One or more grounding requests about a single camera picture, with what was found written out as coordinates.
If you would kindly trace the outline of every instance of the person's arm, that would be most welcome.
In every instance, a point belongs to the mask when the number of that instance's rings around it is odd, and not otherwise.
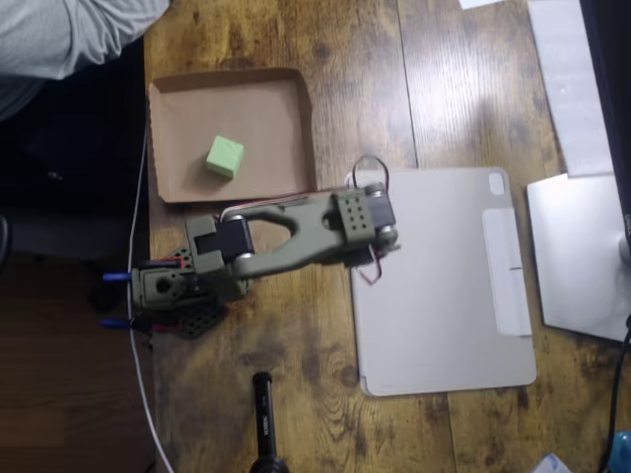
[[[170,0],[0,0],[0,76],[63,79],[140,37]]]

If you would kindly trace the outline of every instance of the bolt hole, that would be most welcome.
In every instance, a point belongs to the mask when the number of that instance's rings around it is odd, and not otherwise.
[[[160,294],[164,294],[169,291],[171,286],[172,286],[171,281],[169,281],[168,279],[159,279],[158,282],[156,283],[156,290]]]

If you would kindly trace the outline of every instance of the floor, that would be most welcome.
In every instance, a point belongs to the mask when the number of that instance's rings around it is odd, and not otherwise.
[[[152,470],[129,336],[98,326],[91,284],[75,262],[20,255],[0,275],[0,471]],[[139,347],[153,399],[151,351]]]

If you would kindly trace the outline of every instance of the green cube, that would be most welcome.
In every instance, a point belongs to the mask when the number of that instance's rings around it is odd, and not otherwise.
[[[217,135],[206,158],[206,167],[228,179],[234,179],[243,157],[244,145]]]

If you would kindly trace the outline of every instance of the wooden table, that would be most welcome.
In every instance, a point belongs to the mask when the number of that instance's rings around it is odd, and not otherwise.
[[[462,11],[457,0],[175,0],[145,50],[148,80],[300,68],[322,187],[364,154],[392,169],[504,168],[538,373],[519,389],[366,397],[344,270],[270,277],[201,339],[156,337],[156,417],[178,472],[248,470],[259,370],[274,375],[278,450],[294,472],[527,472],[548,451],[575,472],[596,471],[617,349],[541,323],[525,187],[561,162],[526,1]],[[150,186],[158,256],[182,242],[185,218],[208,208],[167,206],[153,176]],[[262,246],[280,237],[255,230]],[[621,394],[619,427],[631,425],[630,397]]]

